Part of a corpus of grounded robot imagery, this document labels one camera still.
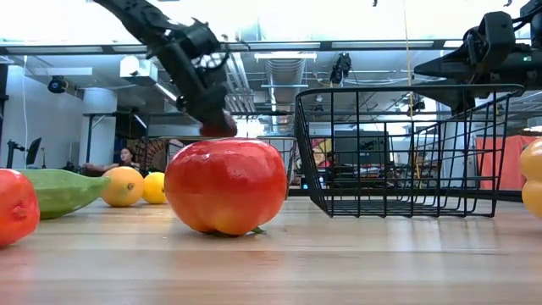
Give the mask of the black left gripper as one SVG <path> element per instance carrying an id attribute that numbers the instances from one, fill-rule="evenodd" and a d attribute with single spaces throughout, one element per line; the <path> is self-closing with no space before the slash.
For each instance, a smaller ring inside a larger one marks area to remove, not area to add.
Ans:
<path id="1" fill-rule="evenodd" d="M 167 17 L 146 18 L 148 55 L 157 58 L 180 91 L 177 109 L 203 125 L 229 127 L 224 113 L 228 89 L 225 66 L 230 49 L 207 22 L 189 25 Z"/>

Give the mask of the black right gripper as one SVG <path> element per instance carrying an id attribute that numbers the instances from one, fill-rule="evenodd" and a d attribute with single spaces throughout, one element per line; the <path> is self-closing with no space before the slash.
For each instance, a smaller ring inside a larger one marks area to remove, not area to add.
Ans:
<path id="1" fill-rule="evenodd" d="M 518 43 L 513 18 L 502 11 L 484 15 L 467 32 L 464 55 L 449 53 L 414 67 L 419 75 L 464 79 L 474 83 L 511 83 L 542 90 L 542 45 Z M 475 107 L 475 98 L 460 89 L 418 89 L 418 94 L 447 106 L 453 114 Z"/>

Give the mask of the yellow lemon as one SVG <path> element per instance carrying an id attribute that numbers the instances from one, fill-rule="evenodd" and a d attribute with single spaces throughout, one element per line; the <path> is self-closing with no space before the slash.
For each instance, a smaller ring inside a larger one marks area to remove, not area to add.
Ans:
<path id="1" fill-rule="evenodd" d="M 164 177 L 162 172 L 151 172 L 144 178 L 142 199 L 150 204 L 164 204 L 167 202 L 164 192 Z"/>

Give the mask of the orange fruit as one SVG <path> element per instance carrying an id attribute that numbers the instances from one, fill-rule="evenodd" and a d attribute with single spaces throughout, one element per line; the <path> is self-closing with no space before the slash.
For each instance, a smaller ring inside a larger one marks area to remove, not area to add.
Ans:
<path id="1" fill-rule="evenodd" d="M 144 178 L 138 170 L 120 166 L 108 170 L 102 176 L 109 179 L 108 186 L 102 192 L 102 199 L 109 206 L 129 207 L 141 199 Z"/>

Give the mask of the yellow bell pepper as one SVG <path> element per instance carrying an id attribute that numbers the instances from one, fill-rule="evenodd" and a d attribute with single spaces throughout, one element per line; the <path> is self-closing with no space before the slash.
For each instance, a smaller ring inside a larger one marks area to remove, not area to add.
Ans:
<path id="1" fill-rule="evenodd" d="M 542 219 L 542 137 L 523 150 L 520 169 L 526 179 L 522 188 L 524 207 L 532 215 Z"/>

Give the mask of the green pepper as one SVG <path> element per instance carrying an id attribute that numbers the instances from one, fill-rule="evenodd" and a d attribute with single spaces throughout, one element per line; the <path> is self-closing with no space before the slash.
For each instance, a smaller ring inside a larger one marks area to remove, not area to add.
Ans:
<path id="1" fill-rule="evenodd" d="M 40 219 L 57 219 L 96 201 L 108 177 L 88 177 L 63 169 L 19 169 L 34 186 Z"/>

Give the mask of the white ceiling air unit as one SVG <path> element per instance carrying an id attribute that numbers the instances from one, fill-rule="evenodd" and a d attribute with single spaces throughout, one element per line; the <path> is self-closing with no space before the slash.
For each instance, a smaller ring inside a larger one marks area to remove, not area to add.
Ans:
<path id="1" fill-rule="evenodd" d="M 149 59 L 140 59 L 134 55 L 123 57 L 119 62 L 119 77 L 130 84 L 154 86 L 158 82 L 158 68 Z"/>

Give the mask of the orange partition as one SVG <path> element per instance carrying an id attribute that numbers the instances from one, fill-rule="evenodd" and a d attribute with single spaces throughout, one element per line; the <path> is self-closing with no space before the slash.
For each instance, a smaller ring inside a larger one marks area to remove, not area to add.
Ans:
<path id="1" fill-rule="evenodd" d="M 520 169 L 520 156 L 523 150 L 534 140 L 542 136 L 508 136 L 506 138 L 503 163 L 501 163 L 501 151 L 503 138 L 497 137 L 495 161 L 495 172 L 498 174 L 501 170 L 501 190 L 521 190 L 526 181 Z M 478 137 L 476 139 L 477 149 L 486 149 L 489 152 L 484 155 L 478 155 L 478 166 L 481 167 L 481 175 L 490 177 L 493 173 L 493 137 Z"/>

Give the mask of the large black screen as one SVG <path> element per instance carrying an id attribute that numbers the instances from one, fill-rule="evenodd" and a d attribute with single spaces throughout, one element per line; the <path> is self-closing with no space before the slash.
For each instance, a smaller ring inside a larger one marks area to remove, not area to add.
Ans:
<path id="1" fill-rule="evenodd" d="M 337 164 L 383 164 L 384 150 L 390 150 L 390 144 L 389 137 L 383 131 L 335 131 L 334 152 Z"/>

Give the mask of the colourful poster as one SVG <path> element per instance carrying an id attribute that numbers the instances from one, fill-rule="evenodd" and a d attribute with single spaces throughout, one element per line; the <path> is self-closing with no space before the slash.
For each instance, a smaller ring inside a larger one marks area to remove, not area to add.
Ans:
<path id="1" fill-rule="evenodd" d="M 318 169 L 330 168 L 333 165 L 332 146 L 329 138 L 312 139 L 312 155 Z"/>

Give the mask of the black ceiling spotlight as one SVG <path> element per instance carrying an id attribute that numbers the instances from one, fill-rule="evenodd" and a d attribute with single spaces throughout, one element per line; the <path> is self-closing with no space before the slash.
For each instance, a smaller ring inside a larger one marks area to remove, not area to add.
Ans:
<path id="1" fill-rule="evenodd" d="M 53 75 L 52 79 L 49 81 L 47 85 L 47 89 L 51 93 L 55 94 L 62 94 L 66 92 L 66 90 L 69 87 L 68 81 L 64 79 L 62 75 Z"/>

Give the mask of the black computer monitor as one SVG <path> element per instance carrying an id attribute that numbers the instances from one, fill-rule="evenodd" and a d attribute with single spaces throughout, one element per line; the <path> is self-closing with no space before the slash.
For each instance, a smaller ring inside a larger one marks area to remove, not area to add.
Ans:
<path id="1" fill-rule="evenodd" d="M 31 144 L 30 147 L 27 149 L 27 156 L 25 158 L 25 164 L 26 165 L 32 165 L 36 161 L 37 154 L 39 152 L 41 145 L 41 138 L 36 138 Z"/>

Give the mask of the black monitor stand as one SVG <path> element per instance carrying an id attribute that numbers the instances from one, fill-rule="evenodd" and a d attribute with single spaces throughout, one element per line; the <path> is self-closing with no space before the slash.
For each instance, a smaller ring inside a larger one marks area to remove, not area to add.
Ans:
<path id="1" fill-rule="evenodd" d="M 19 143 L 9 140 L 8 141 L 8 156 L 7 156 L 7 163 L 6 168 L 12 169 L 13 168 L 13 161 L 14 161 L 14 151 L 19 150 L 21 152 L 25 152 L 25 147 L 21 146 Z"/>

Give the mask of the orange carrot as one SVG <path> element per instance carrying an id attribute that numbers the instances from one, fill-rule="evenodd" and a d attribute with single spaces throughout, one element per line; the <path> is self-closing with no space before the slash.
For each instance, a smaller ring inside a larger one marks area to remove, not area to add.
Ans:
<path id="1" fill-rule="evenodd" d="M 13 169 L 0 169 L 0 248 L 33 233 L 40 222 L 35 188 Z"/>

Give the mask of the silver ceiling duct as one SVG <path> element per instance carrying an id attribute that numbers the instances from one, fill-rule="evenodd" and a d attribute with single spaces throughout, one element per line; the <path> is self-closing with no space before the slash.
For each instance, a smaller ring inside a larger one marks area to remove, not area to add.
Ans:
<path id="1" fill-rule="evenodd" d="M 271 110 L 285 115 L 271 116 L 271 131 L 289 133 L 295 110 L 295 97 L 301 90 L 306 60 L 301 58 L 266 59 L 265 69 L 268 77 L 268 94 Z"/>

